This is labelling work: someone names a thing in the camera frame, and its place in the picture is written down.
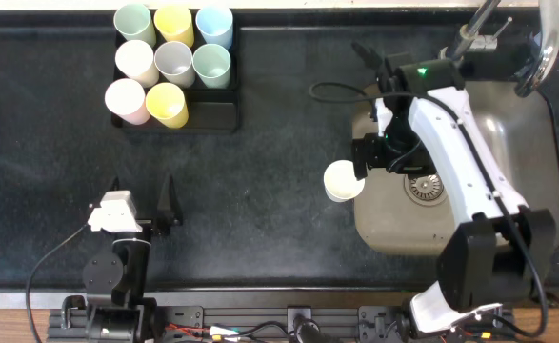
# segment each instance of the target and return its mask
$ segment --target white cup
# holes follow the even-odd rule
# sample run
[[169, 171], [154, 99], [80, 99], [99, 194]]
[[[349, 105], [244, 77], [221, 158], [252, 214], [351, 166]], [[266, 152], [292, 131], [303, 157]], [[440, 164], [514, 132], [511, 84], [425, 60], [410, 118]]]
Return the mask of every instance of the white cup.
[[167, 80], [181, 88], [192, 86], [196, 74], [192, 67], [192, 51], [182, 42], [168, 42], [154, 54], [154, 64]]
[[222, 46], [206, 44], [194, 52], [192, 66], [205, 86], [223, 89], [230, 83], [230, 54]]
[[158, 70], [154, 66], [154, 51], [144, 41], [124, 43], [116, 51], [116, 67], [128, 78], [148, 88], [158, 82]]
[[144, 124], [150, 119], [144, 88], [131, 79], [116, 80], [108, 87], [106, 106], [112, 113], [133, 125]]
[[127, 40], [142, 40], [151, 47], [156, 44], [156, 32], [150, 10], [142, 4], [129, 4], [114, 14], [114, 27]]
[[196, 13], [196, 27], [208, 44], [229, 49], [232, 45], [232, 12], [229, 8], [205, 7]]
[[354, 198], [362, 192], [365, 184], [365, 179], [357, 181], [351, 161], [335, 161], [324, 172], [326, 194], [335, 202], [345, 202]]

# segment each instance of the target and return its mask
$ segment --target blue cup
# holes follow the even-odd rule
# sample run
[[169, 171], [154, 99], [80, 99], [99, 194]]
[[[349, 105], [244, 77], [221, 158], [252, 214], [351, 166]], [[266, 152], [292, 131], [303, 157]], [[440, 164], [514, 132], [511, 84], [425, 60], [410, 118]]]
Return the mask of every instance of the blue cup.
[[196, 13], [196, 28], [205, 42], [224, 49], [232, 45], [232, 12], [229, 8], [206, 7]]

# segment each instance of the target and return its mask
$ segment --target yellow cup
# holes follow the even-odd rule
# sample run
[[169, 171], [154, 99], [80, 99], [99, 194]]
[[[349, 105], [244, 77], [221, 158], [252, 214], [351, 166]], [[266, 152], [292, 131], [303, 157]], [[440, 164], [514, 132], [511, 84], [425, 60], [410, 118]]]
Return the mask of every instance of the yellow cup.
[[186, 6], [167, 5], [154, 14], [154, 26], [168, 42], [178, 41], [189, 48], [194, 44], [192, 14]]
[[188, 122], [184, 93], [169, 82], [160, 83], [148, 91], [146, 109], [168, 128], [179, 129]]

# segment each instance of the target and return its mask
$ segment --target white wall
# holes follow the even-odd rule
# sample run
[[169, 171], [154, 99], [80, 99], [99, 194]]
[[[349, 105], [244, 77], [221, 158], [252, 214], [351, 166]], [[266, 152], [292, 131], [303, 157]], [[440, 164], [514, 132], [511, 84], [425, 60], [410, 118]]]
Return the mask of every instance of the white wall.
[[[133, 0], [0, 0], [0, 10], [112, 10]], [[231, 8], [475, 7], [483, 0], [141, 0], [151, 8], [182, 3], [191, 8], [223, 3]], [[503, 0], [500, 6], [537, 6], [536, 0]]]

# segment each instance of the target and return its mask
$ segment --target sink basin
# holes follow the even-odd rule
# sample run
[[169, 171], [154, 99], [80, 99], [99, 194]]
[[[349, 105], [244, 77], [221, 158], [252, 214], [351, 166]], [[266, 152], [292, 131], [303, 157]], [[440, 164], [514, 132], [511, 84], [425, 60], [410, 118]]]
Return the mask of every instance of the sink basin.
[[[532, 209], [549, 209], [559, 246], [559, 165], [550, 109], [538, 92], [514, 93], [515, 83], [468, 82], [466, 89], [480, 132], [511, 185]], [[366, 88], [378, 93], [376, 86]], [[352, 117], [353, 138], [376, 132], [369, 105]], [[450, 203], [441, 179], [408, 180], [383, 169], [369, 171], [355, 198], [355, 226], [373, 249], [391, 254], [439, 254], [454, 232]]]

